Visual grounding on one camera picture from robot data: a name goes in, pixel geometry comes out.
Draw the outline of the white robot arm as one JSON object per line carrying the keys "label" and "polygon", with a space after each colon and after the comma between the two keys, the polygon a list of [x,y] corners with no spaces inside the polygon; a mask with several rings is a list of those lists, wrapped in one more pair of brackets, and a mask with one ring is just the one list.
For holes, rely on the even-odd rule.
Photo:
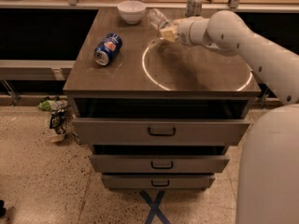
{"label": "white robot arm", "polygon": [[169,41],[239,55],[282,106],[254,122],[240,159],[235,224],[299,224],[299,57],[234,12],[158,27]]}

